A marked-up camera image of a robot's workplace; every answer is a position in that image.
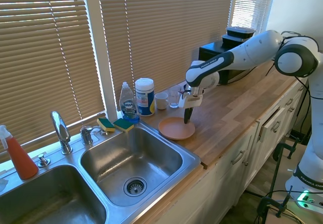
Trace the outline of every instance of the clear glass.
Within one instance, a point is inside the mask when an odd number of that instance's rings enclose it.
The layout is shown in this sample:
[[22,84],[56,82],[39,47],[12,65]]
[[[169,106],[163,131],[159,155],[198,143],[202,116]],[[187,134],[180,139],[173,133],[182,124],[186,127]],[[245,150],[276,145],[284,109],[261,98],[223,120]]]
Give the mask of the clear glass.
[[181,89],[182,87],[180,85],[174,85],[168,89],[168,102],[171,108],[178,107],[178,102],[181,97]]

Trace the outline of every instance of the microwave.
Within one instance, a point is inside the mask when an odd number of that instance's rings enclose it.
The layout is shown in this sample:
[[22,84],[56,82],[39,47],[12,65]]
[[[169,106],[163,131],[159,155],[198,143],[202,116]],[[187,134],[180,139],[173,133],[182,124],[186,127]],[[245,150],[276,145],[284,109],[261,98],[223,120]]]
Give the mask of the microwave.
[[[223,42],[216,41],[199,48],[198,59],[207,61],[216,55],[232,49],[233,47],[223,46]],[[220,81],[219,84],[225,85],[243,78],[250,70],[221,70],[219,71]]]

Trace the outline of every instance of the cabinet handle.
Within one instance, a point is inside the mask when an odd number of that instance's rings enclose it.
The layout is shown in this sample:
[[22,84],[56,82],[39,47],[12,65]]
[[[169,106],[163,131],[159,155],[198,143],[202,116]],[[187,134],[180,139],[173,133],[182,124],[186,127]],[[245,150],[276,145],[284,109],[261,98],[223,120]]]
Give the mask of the cabinet handle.
[[280,124],[281,124],[281,122],[280,122],[280,121],[278,121],[278,122],[276,122],[276,123],[274,124],[274,126],[272,127],[272,131],[273,131],[274,133],[276,133],[276,132],[277,132],[277,129],[278,129],[278,127],[280,126]]
[[293,98],[290,98],[289,101],[286,103],[286,105],[290,105],[293,102]]
[[238,156],[234,160],[231,160],[232,165],[235,165],[237,162],[239,162],[239,160],[242,159],[245,152],[245,150],[241,150]]

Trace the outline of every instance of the yellow sponge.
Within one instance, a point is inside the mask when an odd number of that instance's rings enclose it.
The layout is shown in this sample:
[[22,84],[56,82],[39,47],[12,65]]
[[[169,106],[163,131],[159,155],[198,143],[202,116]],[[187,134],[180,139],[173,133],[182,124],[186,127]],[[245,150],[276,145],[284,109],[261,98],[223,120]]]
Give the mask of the yellow sponge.
[[113,125],[115,125],[116,128],[118,128],[124,132],[130,131],[134,127],[134,125],[132,123],[130,123],[129,121],[126,121],[122,118],[113,122]]
[[116,128],[106,118],[98,118],[96,122],[101,126],[102,130],[104,130],[105,132],[114,132],[116,130]]

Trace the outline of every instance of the window blinds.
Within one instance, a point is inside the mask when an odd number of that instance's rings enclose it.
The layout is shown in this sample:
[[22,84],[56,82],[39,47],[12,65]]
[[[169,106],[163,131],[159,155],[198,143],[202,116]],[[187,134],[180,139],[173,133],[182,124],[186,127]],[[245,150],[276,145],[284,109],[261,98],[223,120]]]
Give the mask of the window blinds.
[[200,46],[225,34],[231,0],[100,0],[117,105],[123,81],[185,80]]
[[67,125],[104,110],[84,0],[0,0],[0,95],[0,124],[28,152],[58,141],[52,110]]
[[235,0],[232,26],[249,27],[260,33],[266,29],[273,0]]

